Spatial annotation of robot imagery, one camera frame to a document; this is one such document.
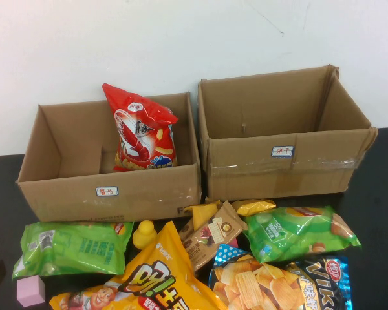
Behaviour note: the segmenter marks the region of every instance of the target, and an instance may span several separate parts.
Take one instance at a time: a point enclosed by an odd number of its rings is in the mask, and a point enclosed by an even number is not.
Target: potato chip bag
[[[193,274],[173,222],[105,285],[52,298],[53,309],[227,309]]]
[[[13,278],[74,273],[122,274],[133,223],[35,223],[21,237]]]
[[[260,262],[338,251],[361,243],[332,207],[287,207],[247,216],[245,235]]]
[[[120,135],[114,170],[130,171],[177,165],[171,126],[178,118],[158,103],[102,85]]]
[[[229,310],[350,310],[347,259],[311,256],[282,268],[220,245],[209,287]]]

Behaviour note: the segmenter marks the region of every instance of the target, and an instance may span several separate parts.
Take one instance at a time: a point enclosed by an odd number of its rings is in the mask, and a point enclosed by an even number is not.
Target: black table
[[[7,275],[0,284],[0,309],[22,309],[16,300],[16,281],[11,281],[15,262],[21,256],[20,238],[26,224],[37,218],[14,183],[23,155],[0,156],[0,259]],[[388,129],[380,129],[378,139],[350,182],[344,194],[307,196],[276,200],[277,205],[332,205],[356,233],[363,247],[342,254],[349,258],[354,309],[388,309]],[[166,220],[157,221],[159,230]],[[177,229],[187,219],[175,220]],[[239,243],[247,246],[244,237]],[[129,245],[125,257],[129,261],[136,251]],[[206,280],[210,264],[199,277]],[[110,276],[81,274],[44,278],[47,301],[66,291],[77,291],[103,284]],[[42,304],[29,309],[50,309]]]

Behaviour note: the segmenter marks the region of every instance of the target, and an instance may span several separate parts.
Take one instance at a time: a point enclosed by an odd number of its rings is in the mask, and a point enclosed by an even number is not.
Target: pink eraser
[[[237,239],[236,239],[236,238],[234,238],[232,241],[230,241],[229,243],[227,243],[227,245],[229,245],[230,247],[239,248],[239,244],[237,243]]]
[[[39,276],[17,280],[17,300],[23,307],[45,302],[45,284]]]

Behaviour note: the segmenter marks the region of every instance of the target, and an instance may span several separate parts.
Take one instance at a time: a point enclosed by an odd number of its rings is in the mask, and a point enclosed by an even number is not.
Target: small yellow snack bag
[[[274,208],[276,204],[272,200],[249,199],[235,201],[232,206],[237,214],[250,216]]]
[[[227,309],[214,292],[198,281],[173,222],[105,285],[52,298],[54,310]]]
[[[209,218],[217,213],[217,206],[220,205],[220,200],[205,205],[193,205],[193,225],[194,230],[203,226]]]
[[[179,232],[181,241],[184,241],[216,214],[220,204],[220,200],[217,200],[212,203],[205,203],[204,205],[190,205],[189,207],[185,207],[184,210],[191,211],[193,217],[189,219],[188,223]]]

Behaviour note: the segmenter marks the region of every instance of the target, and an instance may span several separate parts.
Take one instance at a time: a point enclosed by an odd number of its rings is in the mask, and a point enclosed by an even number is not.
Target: cardboard box
[[[343,192],[378,133],[332,65],[199,84],[212,200]]]
[[[173,218],[200,202],[189,94],[151,99],[179,118],[178,167],[113,172],[119,135],[107,101],[39,106],[18,184],[41,221]]]

